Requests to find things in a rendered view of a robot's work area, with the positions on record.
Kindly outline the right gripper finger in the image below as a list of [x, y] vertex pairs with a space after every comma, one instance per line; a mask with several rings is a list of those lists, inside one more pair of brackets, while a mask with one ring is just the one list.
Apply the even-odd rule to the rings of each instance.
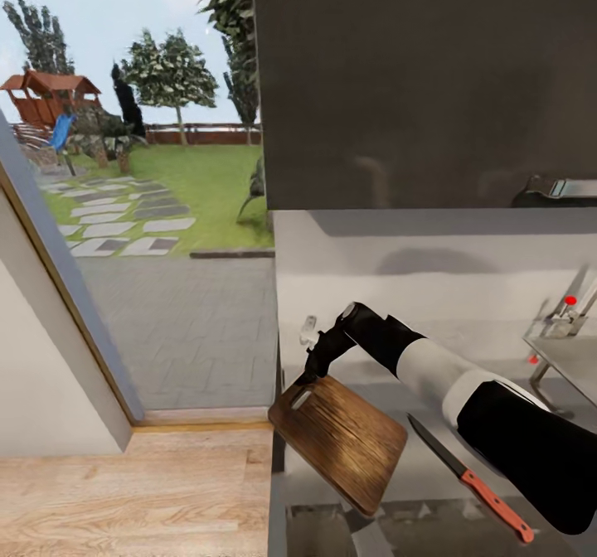
[[300, 387], [302, 385], [307, 386], [316, 381], [316, 375], [312, 371], [310, 371], [307, 367], [305, 367], [305, 370], [306, 371], [294, 383], [298, 387]]

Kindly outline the parer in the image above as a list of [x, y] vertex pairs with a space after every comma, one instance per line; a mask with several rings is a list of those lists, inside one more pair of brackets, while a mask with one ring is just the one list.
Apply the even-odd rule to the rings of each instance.
[[423, 426], [413, 415], [410, 419], [419, 433], [430, 443], [447, 463], [452, 466], [461, 476], [461, 480], [469, 484], [483, 499], [490, 509], [497, 514], [502, 521], [506, 522], [520, 536], [525, 544], [534, 540], [534, 532], [529, 525], [517, 515], [497, 494], [495, 494], [475, 473], [463, 465], [425, 426]]

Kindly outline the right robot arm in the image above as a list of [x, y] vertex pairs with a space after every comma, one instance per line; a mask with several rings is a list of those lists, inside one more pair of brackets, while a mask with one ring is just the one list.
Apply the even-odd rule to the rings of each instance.
[[485, 467], [512, 485], [580, 557], [597, 557], [597, 433], [551, 413], [519, 385], [354, 301], [327, 332], [307, 316], [298, 387], [359, 345], [385, 366]]

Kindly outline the cutting board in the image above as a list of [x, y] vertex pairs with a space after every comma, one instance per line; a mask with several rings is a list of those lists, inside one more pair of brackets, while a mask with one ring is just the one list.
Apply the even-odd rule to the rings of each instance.
[[409, 434], [375, 405], [327, 374], [312, 394], [292, 384], [268, 410], [272, 423], [365, 515], [375, 515]]

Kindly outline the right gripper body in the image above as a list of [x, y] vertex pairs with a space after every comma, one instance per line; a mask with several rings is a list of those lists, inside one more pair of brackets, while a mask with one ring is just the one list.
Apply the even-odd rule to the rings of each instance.
[[320, 378], [324, 378], [328, 373], [329, 364], [342, 355], [343, 351], [337, 350], [332, 346], [328, 338], [328, 331], [319, 331], [318, 343], [312, 351], [308, 351], [306, 367]]

